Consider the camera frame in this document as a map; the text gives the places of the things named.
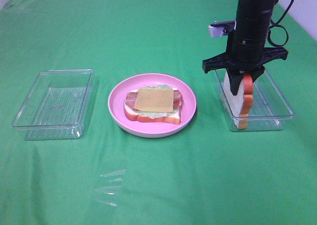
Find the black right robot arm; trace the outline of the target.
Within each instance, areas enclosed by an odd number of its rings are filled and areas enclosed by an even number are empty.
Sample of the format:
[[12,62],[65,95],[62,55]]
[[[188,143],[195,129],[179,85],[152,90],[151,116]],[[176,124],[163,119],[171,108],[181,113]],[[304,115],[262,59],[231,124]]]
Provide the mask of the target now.
[[227,36],[226,51],[203,60],[203,71],[226,69],[230,90],[237,95],[245,75],[253,82],[264,71],[264,65],[275,59],[287,59],[288,51],[282,45],[264,45],[269,40],[271,16],[278,0],[239,0],[235,20],[209,25],[211,37]]

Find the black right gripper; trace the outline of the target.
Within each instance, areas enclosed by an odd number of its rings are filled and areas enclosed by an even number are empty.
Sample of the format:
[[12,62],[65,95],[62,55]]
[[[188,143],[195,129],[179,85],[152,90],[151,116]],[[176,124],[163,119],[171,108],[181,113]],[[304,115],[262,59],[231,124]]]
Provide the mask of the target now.
[[239,0],[236,28],[227,35],[225,52],[203,60],[205,73],[227,69],[230,91],[234,96],[238,93],[245,71],[249,71],[254,83],[264,74],[264,64],[288,57],[288,51],[282,46],[265,47],[275,3],[276,0]]

